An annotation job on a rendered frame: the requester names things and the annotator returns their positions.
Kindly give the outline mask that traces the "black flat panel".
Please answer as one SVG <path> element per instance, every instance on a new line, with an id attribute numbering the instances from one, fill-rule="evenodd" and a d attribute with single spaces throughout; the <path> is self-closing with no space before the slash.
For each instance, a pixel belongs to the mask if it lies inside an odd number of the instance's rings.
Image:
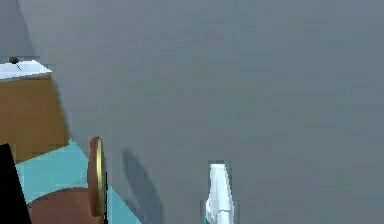
<path id="1" fill-rule="evenodd" d="M 32 224 L 10 145 L 0 145 L 0 224 Z"/>

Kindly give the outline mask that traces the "red-brown toilet with gold rim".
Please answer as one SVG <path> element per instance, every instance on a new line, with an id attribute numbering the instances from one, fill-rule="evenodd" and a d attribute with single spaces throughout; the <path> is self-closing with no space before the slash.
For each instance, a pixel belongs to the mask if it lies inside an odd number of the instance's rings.
<path id="1" fill-rule="evenodd" d="M 107 178 L 103 143 L 90 140 L 87 186 L 57 190 L 28 204 L 32 224 L 105 224 Z"/>

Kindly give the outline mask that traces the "brown cabinet with white top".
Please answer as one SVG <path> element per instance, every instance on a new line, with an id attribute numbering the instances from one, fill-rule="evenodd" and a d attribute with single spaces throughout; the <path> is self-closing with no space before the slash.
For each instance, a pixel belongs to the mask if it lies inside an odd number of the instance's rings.
<path id="1" fill-rule="evenodd" d="M 24 162 L 70 139 L 52 71 L 36 60 L 0 64 L 0 143 Z"/>

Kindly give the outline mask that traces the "white cloth on wall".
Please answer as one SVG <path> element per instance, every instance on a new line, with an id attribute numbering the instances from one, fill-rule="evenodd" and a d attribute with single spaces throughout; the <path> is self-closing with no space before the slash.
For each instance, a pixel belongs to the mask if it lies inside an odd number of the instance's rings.
<path id="1" fill-rule="evenodd" d="M 204 224 L 234 224 L 234 204 L 226 166 L 211 164 L 209 177 Z"/>

